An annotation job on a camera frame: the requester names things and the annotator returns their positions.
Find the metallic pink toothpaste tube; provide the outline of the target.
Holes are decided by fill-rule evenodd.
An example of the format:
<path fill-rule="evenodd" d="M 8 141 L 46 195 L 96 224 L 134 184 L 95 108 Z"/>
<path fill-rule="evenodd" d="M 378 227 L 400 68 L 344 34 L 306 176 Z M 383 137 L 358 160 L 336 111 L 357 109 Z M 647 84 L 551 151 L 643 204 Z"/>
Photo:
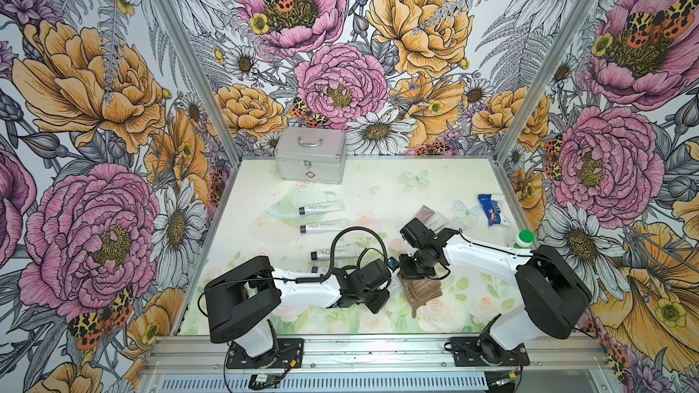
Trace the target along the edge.
<path fill-rule="evenodd" d="M 416 213 L 415 218 L 420 220 L 420 222 L 427 224 L 427 222 L 436 214 L 436 212 L 427 206 L 422 206 Z"/>

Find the black cap toothpaste tube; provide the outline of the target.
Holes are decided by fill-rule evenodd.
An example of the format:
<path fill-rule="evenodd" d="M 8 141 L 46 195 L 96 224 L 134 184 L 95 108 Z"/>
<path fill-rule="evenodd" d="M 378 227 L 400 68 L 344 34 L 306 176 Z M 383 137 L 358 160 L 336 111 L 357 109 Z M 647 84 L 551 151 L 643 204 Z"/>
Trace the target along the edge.
<path fill-rule="evenodd" d="M 436 213 L 433 216 L 430 217 L 430 219 L 427 221 L 426 226 L 437 232 L 440 229 L 442 229 L 445 225 L 449 223 L 449 219 L 446 218 L 444 215 L 440 213 Z"/>

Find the pink cap toothpaste tube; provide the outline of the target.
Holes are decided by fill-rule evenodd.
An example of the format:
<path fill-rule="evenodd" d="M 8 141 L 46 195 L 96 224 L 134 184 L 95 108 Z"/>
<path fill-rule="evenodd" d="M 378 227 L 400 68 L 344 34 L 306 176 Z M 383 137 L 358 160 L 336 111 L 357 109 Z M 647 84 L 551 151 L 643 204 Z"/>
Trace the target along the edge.
<path fill-rule="evenodd" d="M 391 277 L 391 283 L 387 289 L 391 295 L 400 295 L 404 292 L 402 281 L 398 275 Z"/>

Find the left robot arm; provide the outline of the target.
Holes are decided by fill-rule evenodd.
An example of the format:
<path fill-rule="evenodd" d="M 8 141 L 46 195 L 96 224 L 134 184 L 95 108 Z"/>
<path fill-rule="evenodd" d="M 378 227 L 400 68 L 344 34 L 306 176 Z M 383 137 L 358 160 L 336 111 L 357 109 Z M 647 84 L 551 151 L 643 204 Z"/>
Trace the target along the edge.
<path fill-rule="evenodd" d="M 233 343 L 251 360 L 272 356 L 279 345 L 269 316 L 279 307 L 364 305 L 376 314 L 388 302 L 391 279 L 391 264 L 379 259 L 319 275 L 275 269 L 265 256 L 251 258 L 205 285 L 209 338 Z"/>

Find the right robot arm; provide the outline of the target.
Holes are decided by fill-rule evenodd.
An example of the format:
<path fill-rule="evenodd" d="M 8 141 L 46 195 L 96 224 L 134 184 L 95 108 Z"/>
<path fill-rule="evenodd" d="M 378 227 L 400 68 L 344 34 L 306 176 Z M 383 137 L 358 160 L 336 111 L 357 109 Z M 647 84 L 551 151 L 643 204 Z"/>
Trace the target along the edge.
<path fill-rule="evenodd" d="M 468 238 L 457 229 L 434 232 L 417 218 L 400 234 L 414 248 L 400 256 L 405 280 L 437 278 L 437 265 L 446 270 L 470 267 L 518 287 L 522 304 L 488 322 L 477 338 L 452 338 L 445 347 L 477 365 L 525 364 L 524 344 L 536 338 L 566 340 L 592 301 L 591 290 L 557 249 L 499 247 Z"/>

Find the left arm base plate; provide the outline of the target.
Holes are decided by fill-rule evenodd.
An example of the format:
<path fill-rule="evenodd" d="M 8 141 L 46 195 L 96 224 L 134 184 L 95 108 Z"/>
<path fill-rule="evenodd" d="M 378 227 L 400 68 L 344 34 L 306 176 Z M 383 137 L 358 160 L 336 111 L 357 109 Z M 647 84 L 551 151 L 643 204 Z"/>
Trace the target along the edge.
<path fill-rule="evenodd" d="M 278 338 L 277 345 L 257 357 L 251 357 L 233 342 L 225 360 L 226 369 L 295 369 L 302 364 L 305 340 Z"/>

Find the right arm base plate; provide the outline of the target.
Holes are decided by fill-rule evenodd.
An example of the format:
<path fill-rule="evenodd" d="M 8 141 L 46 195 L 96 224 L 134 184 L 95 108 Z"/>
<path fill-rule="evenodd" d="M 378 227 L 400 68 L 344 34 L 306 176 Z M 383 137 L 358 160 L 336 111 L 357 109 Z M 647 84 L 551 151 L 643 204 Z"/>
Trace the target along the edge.
<path fill-rule="evenodd" d="M 529 355 L 524 344 L 506 350 L 492 340 L 469 335 L 449 338 L 444 349 L 456 367 L 527 367 Z"/>

